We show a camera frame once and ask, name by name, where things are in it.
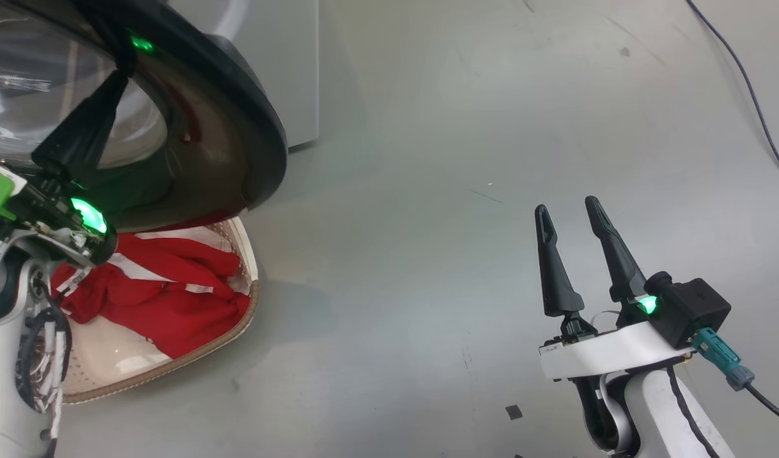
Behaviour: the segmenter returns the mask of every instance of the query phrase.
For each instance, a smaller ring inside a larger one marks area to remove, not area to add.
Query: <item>teal connector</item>
[[[692,347],[712,362],[723,374],[734,391],[745,388],[754,378],[750,369],[741,365],[743,359],[711,328],[702,328],[692,339]]]

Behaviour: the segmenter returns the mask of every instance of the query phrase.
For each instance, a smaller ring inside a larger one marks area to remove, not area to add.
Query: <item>green light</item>
[[[84,200],[70,200],[72,200],[72,206],[80,212],[81,218],[84,220],[84,226],[102,234],[107,233],[107,221],[104,221],[104,215],[101,212],[96,211],[94,206],[86,203]]]
[[[646,315],[652,315],[654,309],[658,307],[658,299],[655,296],[646,296],[638,301],[638,307],[639,309],[644,310]]]
[[[155,46],[153,44],[140,37],[132,37],[132,44],[135,49],[142,50],[142,52],[153,52],[155,50]]]

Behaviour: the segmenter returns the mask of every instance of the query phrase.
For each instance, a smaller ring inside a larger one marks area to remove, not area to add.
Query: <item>basket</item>
[[[239,268],[251,282],[251,300],[242,320],[223,336],[177,359],[160,353],[139,334],[107,319],[97,317],[88,324],[71,320],[72,351],[64,379],[65,404],[86,403],[165,376],[223,347],[249,327],[259,303],[259,281],[245,228],[239,218],[208,227],[230,240],[241,260]]]

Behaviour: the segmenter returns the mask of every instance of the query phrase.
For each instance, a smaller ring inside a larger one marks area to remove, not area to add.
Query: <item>floor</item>
[[[779,145],[779,0],[698,4]],[[67,409],[59,456],[602,456],[537,357],[558,320],[541,313],[536,205],[584,315],[613,308],[590,194],[648,274],[732,302],[721,334],[779,404],[779,170],[683,0],[322,0],[321,34],[322,138],[244,218],[265,276],[254,324]],[[779,456],[773,415],[688,366],[737,456]]]

